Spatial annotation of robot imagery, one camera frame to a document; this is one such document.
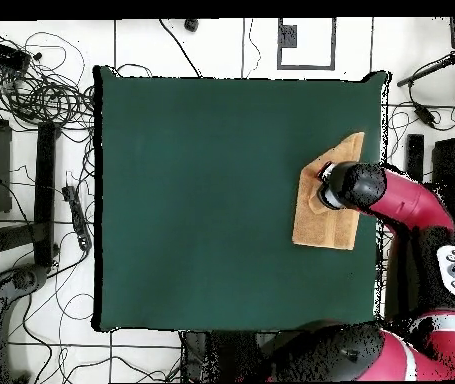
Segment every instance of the floor tile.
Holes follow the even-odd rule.
[[[117,346],[181,346],[177,331],[158,330],[117,330],[113,333],[113,343]]]
[[[302,21],[284,19],[284,25],[295,24],[297,26],[297,49],[300,48],[300,34],[304,35],[303,32],[305,32],[305,36],[308,35],[308,31],[300,31],[300,26],[314,27],[316,19],[319,23],[323,23],[323,18],[310,18]],[[371,23],[371,18],[337,18],[334,71],[277,70],[278,19],[256,18],[253,19],[253,22],[251,18],[246,19],[245,67],[247,73],[250,72],[251,78],[360,81],[369,73]],[[316,35],[319,36],[319,39],[314,40],[314,43],[327,47],[330,45],[331,38],[324,31],[318,32]]]
[[[195,33],[184,28],[183,19],[163,19],[163,23],[201,75],[240,77],[242,19],[201,19]],[[134,63],[146,66],[155,76],[196,76],[179,46],[157,19],[120,20],[116,25],[117,68]],[[145,73],[126,67],[121,69],[121,75],[145,76]]]
[[[161,382],[178,366],[181,349],[113,348],[112,383]]]
[[[30,371],[30,383],[34,383],[49,358],[45,346],[10,345],[11,369]],[[109,348],[52,347],[52,356],[42,371],[38,383],[42,384],[106,384],[109,378]]]

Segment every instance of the black cable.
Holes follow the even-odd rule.
[[[28,307],[26,308],[26,311],[24,312],[24,315],[23,315],[23,322],[22,322],[22,326],[24,328],[24,331],[26,332],[26,334],[28,334],[33,340],[36,340],[37,342],[39,342],[41,345],[44,345],[45,347],[47,347],[49,349],[49,358],[47,358],[47,361],[44,363],[43,367],[40,369],[39,373],[37,374],[37,377],[35,378],[35,382],[33,384],[37,384],[37,382],[39,381],[40,379],[40,376],[42,375],[42,372],[46,369],[46,367],[49,365],[49,362],[51,361],[51,358],[53,357],[53,349],[51,348],[51,346],[49,346],[45,341],[39,339],[38,337],[36,337],[35,335],[33,335],[31,333],[30,330],[28,330],[28,327],[26,326],[26,317],[28,315],[28,312],[30,311],[30,307],[31,307],[31,301],[32,301],[32,298],[31,298],[31,293],[28,295]]]
[[[261,60],[261,51],[259,50],[259,48],[252,41],[252,26],[253,25],[254,25],[254,18],[252,18],[252,21],[250,22],[250,29],[248,30],[248,41],[250,41],[252,46],[254,46],[254,48],[257,50],[257,53],[259,54],[259,58],[257,59],[257,63],[255,64],[255,68],[250,70],[250,72],[246,76],[246,79],[248,79],[250,74],[259,67],[259,61]]]
[[[29,40],[36,34],[46,34],[50,36],[54,36],[56,38],[59,38],[60,40],[64,41],[66,44],[70,45],[78,53],[80,54],[83,62],[83,68],[82,72],[80,75],[80,78],[78,82],[73,82],[69,78],[57,74],[55,71],[60,68],[65,60],[67,59],[67,51],[65,47],[60,47],[60,46],[50,46],[50,45],[42,45],[42,44],[34,44],[30,43]],[[30,64],[30,68],[28,72],[22,77],[18,78],[16,80],[12,79],[8,75],[0,72],[0,101],[3,104],[3,107],[0,106],[0,116],[1,112],[8,112],[11,114],[12,119],[19,125],[21,130],[18,129],[13,129],[15,132],[34,132],[37,131],[37,128],[30,128],[30,126],[36,126],[38,122],[43,122],[47,120],[51,120],[54,122],[57,122],[61,125],[62,128],[62,135],[65,138],[68,138],[69,140],[75,142],[75,143],[83,143],[85,146],[84,149],[84,154],[83,154],[83,160],[82,160],[82,168],[80,170],[80,175],[79,178],[77,179],[77,190],[81,187],[81,185],[86,185],[87,186],[87,194],[93,197],[93,194],[90,191],[89,184],[87,180],[89,178],[95,178],[95,166],[93,164],[93,153],[94,153],[94,147],[92,144],[92,136],[93,136],[93,86],[88,87],[85,89],[83,93],[81,93],[78,89],[78,84],[81,80],[81,76],[83,74],[83,69],[84,69],[84,60],[81,52],[79,49],[77,49],[75,46],[72,44],[68,43],[66,40],[63,38],[55,35],[55,34],[50,34],[50,33],[36,33],[29,37],[26,42],[24,47],[18,46],[16,43],[11,42],[10,40],[6,40],[2,37],[0,39],[2,42],[9,43],[13,45],[14,47],[18,48],[21,51],[25,51],[28,54],[31,55],[30,52],[28,52],[27,48],[28,47],[39,47],[40,49],[45,49],[45,48],[50,48],[50,49],[59,49],[63,53],[63,60],[59,62],[56,66],[50,68],[45,65],[42,65],[40,63],[36,63],[35,61],[32,61]],[[190,62],[189,58],[187,57],[186,53],[184,52],[184,49],[180,45],[180,43],[177,41],[177,39],[173,36],[172,37],[179,45],[181,48],[181,51],[185,54],[185,57],[188,59]],[[145,66],[142,65],[135,65],[135,64],[125,64],[119,67],[118,70],[121,70],[124,67],[128,66],[134,66],[134,67],[139,67],[141,69],[144,69],[147,72],[148,76],[152,76],[152,72],[150,69],[146,68]],[[68,132],[69,131],[74,131],[74,130],[85,130],[87,132],[87,135],[79,140],[71,137]],[[27,167],[22,166],[18,168],[15,171],[19,171],[22,168],[24,168],[26,177],[32,181],[35,185],[35,181],[29,176]],[[19,185],[31,185],[31,184],[25,184],[25,183],[12,183],[12,184],[19,184]],[[24,211],[22,211],[21,206],[19,204],[18,199],[16,198],[15,194],[9,189],[10,193],[13,195],[14,199],[16,199],[16,202],[19,206],[19,209],[23,215],[23,218],[25,220],[23,222],[26,222],[27,224],[30,224],[30,222],[27,220],[26,215],[24,214]],[[94,204],[94,201],[88,204],[86,213],[88,213],[89,208]],[[87,225],[93,224],[92,222],[89,222],[87,219]],[[61,247],[62,247],[62,242],[63,238],[60,242],[60,252],[61,252]],[[77,317],[72,317],[68,313],[66,313],[66,307],[70,304],[70,302],[77,298],[78,296],[90,296],[86,293],[80,293],[76,295],[74,298],[72,298],[67,305],[64,308],[61,308],[61,304],[58,298],[58,291],[66,285],[67,281],[70,279],[72,276],[74,270],[76,267],[82,263],[86,258],[88,257],[88,252],[84,253],[83,256],[73,263],[72,265],[66,266],[62,269],[58,268],[56,272],[53,272],[52,274],[48,275],[48,279],[52,277],[58,278],[58,276],[71,269],[72,271],[70,274],[66,277],[65,281],[63,284],[58,287],[58,283],[55,279],[55,294],[49,297],[42,305],[40,305],[35,311],[30,313],[30,307],[31,307],[31,301],[32,298],[30,296],[29,299],[29,305],[27,310],[25,311],[24,317],[23,317],[23,322],[16,328],[14,328],[12,331],[10,331],[10,335],[12,335],[15,331],[17,331],[20,327],[24,327],[25,331],[27,334],[30,335],[34,340],[38,342],[38,344],[44,345],[46,347],[51,348],[51,345],[48,343],[43,342],[42,340],[36,338],[33,336],[33,334],[30,333],[29,329],[27,328],[27,321],[31,319],[40,309],[42,309],[53,297],[57,297],[57,303],[58,306],[60,307],[60,310],[62,311],[62,317],[67,316],[70,319],[77,319]],[[47,368],[51,358],[52,358],[52,351],[50,351],[50,355],[48,360],[45,362],[44,366],[42,369],[38,372],[38,375],[36,377],[36,382],[38,383],[40,380],[40,377],[44,370]],[[44,379],[41,383],[44,383],[48,381],[51,377],[53,377],[58,371],[64,372],[65,373],[65,360],[67,359],[68,356],[68,348],[64,348],[60,350],[60,353],[58,355],[58,368],[54,370],[54,372],[47,378]],[[131,369],[142,373],[144,377],[142,380],[151,378],[152,380],[155,381],[173,381],[174,377],[178,374],[180,367],[177,367],[177,369],[172,369],[169,375],[165,376],[165,374],[161,371],[154,371],[152,373],[147,373],[143,370],[137,369],[136,367],[133,367],[132,365],[128,364],[125,360],[119,357],[112,356],[111,358],[108,358],[108,361],[113,361],[113,360],[120,360],[121,362],[125,363],[128,367]],[[69,378],[71,377],[72,373],[75,372],[77,368],[82,368],[84,366],[93,366],[94,364],[88,364],[88,365],[83,365],[83,366],[78,366],[71,370],[69,374],[66,375],[64,378],[64,383],[70,382]],[[152,376],[156,374],[161,374],[164,376],[162,380],[154,379]]]
[[[417,69],[417,70],[414,72],[414,74],[412,75],[412,77],[415,76],[418,72],[422,71],[423,69],[425,69],[425,68],[427,68],[427,67],[429,67],[429,66],[431,66],[431,65],[433,65],[433,64],[435,64],[435,63],[437,63],[437,62],[439,62],[439,61],[441,61],[441,60],[446,59],[446,58],[449,57],[450,55],[451,55],[451,54],[448,54],[448,55],[442,57],[441,59],[434,60],[434,61],[432,61],[432,62],[430,62],[430,63],[427,63],[426,65],[421,66],[419,69]],[[413,85],[414,85],[413,82],[410,82],[410,83],[408,84],[408,95],[409,95],[409,97],[410,97],[410,102],[411,102],[416,108],[419,108],[419,109],[428,109],[426,106],[420,104],[419,102],[417,102],[417,101],[414,99],[414,97],[413,97],[413,95],[412,95],[412,86],[413,86]],[[431,128],[433,128],[433,129],[437,130],[437,131],[449,131],[449,130],[452,130],[452,129],[455,127],[455,119],[453,118],[453,114],[455,114],[455,104],[454,104],[454,106],[453,106],[453,108],[452,108],[452,110],[451,110],[451,121],[453,122],[453,125],[452,125],[452,126],[450,126],[450,127],[448,127],[448,128],[438,128],[436,125],[438,125],[438,124],[440,123],[440,119],[439,119],[437,122],[435,122],[435,121],[432,122],[429,126],[430,126]]]
[[[120,70],[126,66],[132,66],[134,68],[142,68],[143,70],[145,70],[145,72],[147,72],[147,76],[148,77],[152,77],[152,72],[149,68],[147,68],[146,66],[143,66],[143,65],[137,65],[135,63],[125,63],[124,65],[121,65],[117,68],[117,72],[118,74],[120,75]]]
[[[184,51],[184,48],[183,46],[181,45],[181,43],[179,42],[179,40],[175,37],[175,35],[172,33],[172,31],[170,31],[167,26],[163,23],[163,21],[161,19],[158,19],[159,20],[159,23],[161,24],[161,26],[163,27],[163,29],[168,32],[168,34],[170,34],[170,36],[173,38],[173,40],[176,42],[176,44],[179,46],[179,48],[181,49],[181,52],[183,53],[184,57],[186,58],[186,60],[188,61],[188,63],[191,65],[191,67],[193,68],[193,70],[195,71],[195,74],[197,74],[197,77],[201,78],[202,75],[200,75],[199,71],[197,70],[197,68],[195,68],[195,65],[192,63],[192,61],[190,60],[190,58],[188,57],[188,55],[186,54],[186,52]]]

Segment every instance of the cable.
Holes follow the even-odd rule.
[[[74,48],[80,55],[83,67],[82,71],[80,72],[80,76],[77,82],[74,82],[70,80],[69,78],[58,74],[56,71],[63,66],[65,61],[68,59],[69,54],[68,51],[65,47],[62,46],[56,46],[54,43],[51,43],[51,45],[43,45],[43,43],[33,43],[31,42],[34,38],[35,35],[37,34],[45,34],[48,36],[52,36],[54,38],[57,38],[61,41],[63,41],[67,47],[67,45],[71,46]],[[177,41],[177,39],[173,36],[172,37],[174,41],[176,41],[181,48],[181,51],[185,54],[185,57],[187,60],[190,62],[189,58],[187,57],[186,53],[184,52],[184,49],[182,48],[181,44]],[[0,71],[0,101],[2,106],[0,106],[0,117],[3,118],[2,114],[8,113],[10,116],[7,119],[10,119],[20,127],[20,129],[17,128],[12,128],[14,132],[35,132],[37,131],[37,124],[39,122],[44,122],[44,121],[53,121],[56,122],[60,125],[62,129],[62,136],[65,139],[69,139],[70,141],[74,143],[79,143],[83,144],[84,150],[83,150],[83,159],[82,159],[82,166],[79,171],[79,176],[76,179],[72,175],[72,171],[67,171],[67,173],[70,173],[72,178],[77,181],[77,188],[76,190],[79,192],[84,190],[81,190],[81,187],[83,185],[86,186],[86,195],[91,196],[92,198],[94,197],[93,192],[90,190],[90,179],[95,178],[95,166],[94,166],[94,146],[92,143],[92,136],[93,136],[93,86],[86,88],[83,92],[81,92],[78,88],[78,85],[81,81],[81,77],[83,75],[83,70],[84,70],[84,60],[83,60],[83,55],[79,51],[79,49],[76,48],[76,46],[72,45],[71,43],[68,43],[66,40],[64,40],[62,37],[57,36],[55,34],[50,34],[46,32],[39,32],[36,34],[33,34],[30,36],[24,46],[19,46],[16,43],[11,42],[10,40],[6,40],[2,37],[0,37],[2,40],[1,42],[3,43],[8,43],[15,48],[18,48],[21,51],[24,51],[31,56],[33,54],[28,51],[28,49],[33,50],[38,49],[44,50],[44,49],[51,49],[52,51],[59,51],[62,54],[61,59],[58,58],[58,63],[55,66],[49,67],[45,66],[44,64],[40,63],[41,57],[40,55],[37,55],[39,57],[35,58],[35,60],[32,60],[30,67],[27,71],[27,73],[17,79],[13,79],[9,75],[4,74],[3,72]],[[196,68],[191,64],[198,76],[200,77],[200,73],[196,70]],[[152,72],[150,69],[148,69],[145,66],[142,65],[135,65],[135,64],[125,64],[122,65],[121,67],[118,68],[117,71],[121,71],[125,67],[138,67],[143,69],[149,77],[152,76]],[[85,136],[80,137],[80,136],[74,136],[73,134],[70,134],[71,131],[85,131]],[[28,185],[28,186],[34,186],[35,180],[30,177],[26,165],[23,165],[19,167],[18,169],[11,171],[11,172],[16,172],[20,171],[21,169],[24,168],[24,172],[26,174],[26,178],[30,180],[32,184],[27,184],[23,182],[12,182],[12,185]],[[14,199],[16,199],[16,202],[18,204],[18,207],[21,211],[21,214],[23,215],[24,221],[26,224],[31,225],[30,221],[26,218],[26,215],[24,214],[24,211],[21,209],[21,205],[16,198],[15,194],[8,188],[6,187],[9,192],[12,194]],[[55,191],[58,193],[62,194],[60,190],[57,190],[54,188]],[[94,205],[94,200],[92,202],[83,202],[87,203],[87,208],[85,209],[85,218],[86,218],[86,223],[87,225],[93,225],[93,222],[89,221],[89,215],[90,215],[90,210],[93,210],[92,205]],[[35,382],[37,384],[42,384],[46,383],[49,381],[55,374],[58,372],[62,373],[62,378],[64,384],[70,384],[71,383],[71,378],[75,373],[75,370],[78,368],[83,368],[85,366],[90,367],[94,366],[96,364],[86,364],[82,366],[75,367],[73,370],[71,370],[69,373],[66,371],[65,363],[68,360],[69,357],[69,346],[64,347],[61,343],[61,334],[62,334],[62,325],[63,325],[63,317],[67,317],[69,319],[73,320],[79,320],[79,317],[72,316],[67,312],[67,309],[72,301],[75,301],[78,297],[84,297],[88,296],[92,298],[91,295],[87,293],[79,293],[75,295],[72,299],[67,302],[67,304],[64,306],[61,303],[61,299],[59,296],[60,290],[67,285],[67,282],[70,280],[72,277],[74,271],[77,269],[77,266],[82,263],[86,258],[89,256],[89,252],[85,252],[79,260],[76,262],[72,263],[71,265],[65,266],[63,268],[60,268],[60,259],[61,259],[61,252],[62,252],[62,243],[64,238],[60,241],[60,254],[58,256],[58,263],[57,263],[57,268],[56,270],[49,274],[47,276],[47,279],[49,280],[52,277],[55,277],[55,293],[52,294],[46,301],[44,301],[36,310],[31,311],[31,306],[32,306],[32,296],[30,295],[29,297],[29,304],[28,308],[26,309],[24,316],[23,316],[23,321],[22,323],[17,326],[16,328],[12,329],[9,333],[9,336],[11,336],[15,331],[17,331],[19,328],[23,327],[26,333],[33,338],[33,340],[39,344],[43,345],[48,350],[51,349],[53,345],[50,343],[45,343],[41,339],[37,338],[34,336],[29,328],[27,327],[27,322],[30,320],[37,312],[39,312],[48,302],[51,301],[53,297],[56,297],[57,299],[57,304],[58,307],[60,308],[60,311],[62,312],[61,320],[60,320],[60,326],[59,326],[59,337],[60,337],[60,343],[58,344],[60,348],[60,352],[57,356],[57,361],[58,361],[58,367],[52,371],[52,373],[48,376],[45,377],[42,381],[42,374],[44,371],[47,369],[48,364],[51,362],[51,359],[54,357],[53,351],[50,350],[50,354],[48,356],[48,359],[45,361],[43,364],[43,367],[38,371]],[[22,257],[28,256],[31,252],[24,254]],[[61,285],[58,285],[58,278],[60,277],[60,274],[63,272],[66,272],[68,270],[71,270],[69,275],[66,276],[64,282]],[[125,361],[122,358],[116,357],[116,356],[111,356],[110,358],[107,359],[107,361],[115,361],[115,360],[120,360],[126,366],[129,368],[133,369],[134,371],[141,373],[143,377],[140,379],[140,381],[144,381],[148,378],[154,380],[154,381],[174,381],[175,378],[177,378],[177,374],[179,373],[180,366],[172,367],[171,371],[168,374],[163,373],[162,371],[154,371],[152,373],[145,372],[141,369],[138,369],[137,367],[133,367],[132,365],[128,364],[127,361]]]
[[[145,72],[147,72],[147,76],[152,78],[152,72],[151,72],[151,70],[149,68],[147,68],[146,66],[143,66],[143,65],[136,65],[134,63],[126,63],[124,65],[119,66],[117,68],[117,72],[118,72],[119,75],[120,75],[120,70],[122,68],[126,67],[126,66],[132,66],[132,67],[135,67],[135,68],[142,68],[142,69],[145,70]]]
[[[163,21],[161,19],[158,19],[159,20],[159,23],[161,24],[161,26],[163,27],[163,29],[168,32],[170,34],[170,36],[173,38],[173,40],[176,42],[176,44],[179,46],[179,48],[181,49],[181,52],[183,53],[184,57],[186,58],[186,60],[188,61],[188,63],[191,65],[191,67],[193,68],[193,70],[195,71],[195,74],[197,74],[197,77],[201,78],[202,75],[200,75],[199,71],[197,70],[197,68],[195,68],[195,65],[192,63],[192,61],[190,60],[190,58],[188,57],[188,55],[186,54],[186,52],[184,51],[184,48],[183,46],[181,45],[181,43],[179,42],[179,40],[175,37],[175,35],[172,33],[172,31],[170,31],[167,26],[163,23]]]
[[[430,63],[427,63],[427,64],[424,65],[424,66],[421,66],[419,69],[417,69],[417,70],[414,72],[414,74],[412,75],[412,77],[414,77],[414,76],[415,76],[418,72],[420,72],[421,70],[423,70],[423,69],[425,69],[425,68],[427,68],[427,67],[429,67],[429,66],[431,66],[431,65],[433,65],[433,64],[435,64],[435,63],[437,63],[437,62],[439,62],[439,61],[441,61],[441,60],[446,59],[446,58],[449,57],[450,55],[451,55],[451,54],[448,54],[448,55],[442,57],[441,59],[434,60],[434,61],[432,61],[432,62],[430,62]],[[413,82],[410,82],[410,83],[408,84],[408,95],[409,95],[409,97],[410,97],[410,102],[416,107],[416,111],[417,111],[417,109],[419,109],[419,111],[421,111],[421,110],[426,110],[426,111],[428,111],[428,108],[427,108],[426,106],[424,106],[424,105],[420,104],[419,102],[417,102],[417,101],[414,99],[414,97],[412,96],[412,86],[413,86]],[[425,123],[427,123],[429,127],[433,128],[433,129],[435,129],[435,130],[437,130],[437,131],[449,131],[449,130],[451,130],[451,129],[453,129],[453,128],[455,127],[455,119],[453,118],[453,114],[455,114],[455,104],[454,104],[454,106],[453,106],[453,108],[452,108],[452,110],[451,110],[451,121],[453,122],[453,125],[450,126],[450,127],[448,127],[448,128],[438,128],[438,127],[437,127],[437,125],[440,123],[440,119],[439,119],[438,121],[433,120],[433,122],[431,122],[431,123],[429,123],[429,124],[428,124],[427,122],[425,122]]]
[[[28,327],[26,326],[26,316],[28,315],[28,312],[30,311],[30,307],[31,307],[31,302],[32,302],[32,298],[31,298],[31,293],[28,295],[28,307],[26,308],[26,311],[24,312],[24,315],[23,315],[23,322],[22,322],[22,326],[24,328],[24,331],[26,331],[26,334],[28,334],[32,339],[36,340],[37,342],[39,342],[41,345],[44,345],[45,347],[47,347],[49,349],[49,358],[47,358],[47,361],[44,363],[43,367],[40,369],[39,373],[37,374],[37,377],[35,378],[35,382],[33,384],[37,384],[37,382],[39,381],[40,379],[40,376],[42,375],[42,372],[46,369],[46,367],[49,365],[49,362],[51,361],[51,358],[53,357],[53,349],[51,348],[51,346],[49,346],[45,341],[39,339],[38,337],[34,336],[30,330],[28,330]]]
[[[257,50],[257,53],[259,54],[259,58],[257,59],[257,63],[255,64],[255,67],[253,69],[251,69],[250,72],[248,73],[248,75],[246,76],[246,79],[248,79],[250,74],[259,67],[259,61],[261,60],[261,51],[252,41],[252,26],[253,25],[254,25],[254,18],[252,18],[252,21],[250,22],[250,29],[248,30],[248,40],[250,41],[252,46],[254,46],[254,48]]]

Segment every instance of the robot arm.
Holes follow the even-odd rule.
[[[378,323],[303,333],[273,355],[274,380],[455,379],[455,228],[441,201],[380,165],[328,163],[318,179],[327,207],[356,209],[408,231],[418,304],[398,331],[403,338]]]

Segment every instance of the wire bundle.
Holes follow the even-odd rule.
[[[67,50],[65,47],[62,46],[55,46],[55,45],[41,45],[41,44],[34,44],[32,43],[35,36],[44,35],[50,36],[59,39],[63,42],[66,46],[70,46],[72,49],[76,50],[79,53],[79,56],[82,60],[82,69],[77,82],[72,81],[71,79],[58,74],[56,71],[59,69],[67,59]],[[3,107],[0,107],[0,116],[3,113],[8,113],[12,119],[21,127],[21,130],[13,130],[16,132],[27,132],[27,131],[37,131],[36,125],[39,122],[46,122],[52,121],[60,124],[62,129],[62,136],[66,137],[67,139],[84,145],[84,153],[81,163],[81,169],[79,172],[78,177],[75,177],[72,171],[67,171],[66,176],[67,178],[72,178],[75,180],[76,191],[82,193],[83,196],[90,196],[94,197],[93,191],[90,188],[90,183],[93,182],[95,178],[95,165],[94,165],[94,146],[92,142],[93,137],[93,86],[86,88],[83,92],[79,89],[79,84],[81,78],[84,73],[85,62],[83,60],[83,55],[74,45],[63,39],[62,37],[50,34],[47,32],[37,32],[31,35],[24,46],[19,46],[16,43],[13,43],[10,40],[4,39],[0,37],[0,43],[8,43],[15,48],[22,50],[24,52],[29,53],[28,48],[40,48],[40,49],[58,49],[63,53],[63,60],[57,66],[53,68],[49,68],[46,66],[41,65],[38,60],[41,58],[41,54],[35,54],[34,58],[31,61],[30,67],[25,75],[20,78],[14,78],[11,75],[6,73],[0,72],[0,101]],[[127,64],[119,67],[116,71],[120,71],[121,68],[124,66],[136,66],[141,67],[147,71],[148,76],[152,76],[150,70],[142,65],[135,65],[135,64]],[[86,136],[81,139],[77,139],[74,136],[71,136],[70,133],[75,130],[85,130]],[[27,183],[12,183],[12,184],[19,184],[19,185],[29,185],[34,186],[35,181],[31,178],[28,174],[26,165],[18,168],[15,171],[20,171],[24,168],[24,172],[26,173],[26,177],[33,182],[33,184]],[[11,194],[13,195],[14,199],[16,200],[18,207],[23,215],[24,221],[31,226],[31,223],[27,220],[26,215],[24,214],[19,201],[17,200],[16,195],[9,189]],[[84,214],[86,219],[86,224],[89,228],[89,231],[93,237],[93,232],[91,226],[93,225],[93,220],[91,220],[91,216],[93,215],[93,205],[95,201],[89,202]],[[74,367],[72,370],[66,370],[66,359],[68,356],[68,349],[69,346],[62,343],[61,340],[61,333],[62,333],[62,324],[64,319],[71,319],[73,321],[78,320],[85,320],[89,319],[91,315],[87,315],[85,317],[78,317],[69,314],[67,311],[68,307],[71,305],[72,302],[76,301],[78,298],[93,297],[88,293],[79,293],[73,296],[65,305],[61,303],[58,294],[60,290],[67,284],[71,276],[73,275],[76,267],[81,264],[83,261],[87,259],[89,256],[89,252],[85,252],[82,257],[80,257],[75,263],[60,268],[60,255],[62,252],[62,244],[64,240],[67,238],[72,239],[72,237],[68,237],[74,234],[74,232],[69,232],[62,238],[60,242],[60,249],[59,249],[59,257],[58,261],[56,261],[56,270],[48,275],[48,280],[54,277],[55,282],[55,292],[53,295],[47,299],[40,307],[38,307],[35,311],[30,312],[31,304],[32,304],[32,296],[28,297],[28,306],[25,310],[24,317],[22,323],[14,329],[11,329],[9,337],[16,332],[19,328],[23,328],[25,332],[37,342],[37,344],[44,345],[48,351],[49,356],[48,359],[45,361],[43,367],[38,372],[35,383],[45,383],[49,381],[55,374],[58,372],[62,376],[62,383],[63,384],[72,384],[72,377],[74,376],[77,369],[85,368],[85,367],[94,367],[101,365],[103,363],[110,364],[110,382],[111,382],[111,367],[113,361],[120,361],[128,366],[133,371],[141,374],[141,378],[138,380],[139,382],[145,381],[147,379],[151,379],[153,381],[161,381],[161,382],[173,382],[178,379],[178,374],[180,371],[180,359],[176,361],[174,366],[172,367],[169,373],[164,373],[162,371],[154,371],[154,372],[146,372],[141,370],[133,365],[129,364],[125,359],[120,358],[118,356],[114,356],[112,354],[112,335],[110,334],[110,345],[104,346],[109,347],[110,355],[108,358],[104,359],[103,361],[99,361],[96,363],[78,365]],[[28,252],[27,254],[23,255],[22,257],[28,256],[32,252]],[[64,282],[62,284],[58,284],[58,276],[70,270],[69,274],[66,276]],[[56,298],[58,307],[61,312],[60,320],[59,320],[59,343],[58,344],[49,344],[45,341],[41,340],[37,336],[35,336],[27,327],[27,321],[30,320],[44,305],[46,305],[49,301],[53,298]],[[31,345],[31,343],[21,343],[24,345]],[[41,380],[42,374],[45,369],[49,366],[51,359],[53,358],[53,348],[58,347],[58,367],[54,370],[48,377],[45,377],[44,380]]]

